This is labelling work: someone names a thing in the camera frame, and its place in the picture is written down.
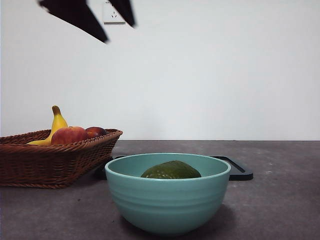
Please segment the yellow banana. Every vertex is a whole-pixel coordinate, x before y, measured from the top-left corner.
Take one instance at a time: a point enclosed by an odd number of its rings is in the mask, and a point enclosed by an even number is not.
[[[39,145],[39,146],[48,146],[51,145],[51,138],[52,135],[61,128],[66,128],[68,127],[68,124],[64,117],[61,115],[60,109],[58,106],[52,106],[52,111],[53,111],[53,122],[52,122],[52,127],[51,127],[51,132],[50,135],[44,139],[44,140],[35,140],[28,142],[27,144],[32,144],[32,145]]]

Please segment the wall socket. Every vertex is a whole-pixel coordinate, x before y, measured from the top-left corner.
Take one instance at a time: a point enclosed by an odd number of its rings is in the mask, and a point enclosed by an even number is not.
[[[102,19],[104,24],[125,24],[126,21],[113,7],[111,2],[105,1],[102,4]]]

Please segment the red fruit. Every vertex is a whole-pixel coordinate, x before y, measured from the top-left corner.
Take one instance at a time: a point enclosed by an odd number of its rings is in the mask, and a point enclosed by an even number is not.
[[[86,132],[88,133],[90,139],[100,137],[108,133],[104,128],[98,126],[88,127]]]
[[[62,127],[57,130],[51,138],[51,144],[70,144],[88,139],[87,131],[80,126]]]

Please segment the gray countertop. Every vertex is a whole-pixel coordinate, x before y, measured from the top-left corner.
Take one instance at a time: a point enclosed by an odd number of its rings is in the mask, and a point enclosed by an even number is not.
[[[119,140],[113,156],[159,152],[227,156],[254,175],[229,181],[215,216],[175,239],[320,239],[320,141]],[[3,240],[162,239],[120,216],[108,181],[94,170],[64,189],[1,187],[0,193]]]

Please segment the brown woven basket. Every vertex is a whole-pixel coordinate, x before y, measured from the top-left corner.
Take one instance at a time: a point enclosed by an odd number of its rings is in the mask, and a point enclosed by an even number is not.
[[[45,139],[49,129],[0,137],[0,186],[61,189],[80,176],[111,159],[122,135],[117,129],[108,134],[64,145],[26,144]]]

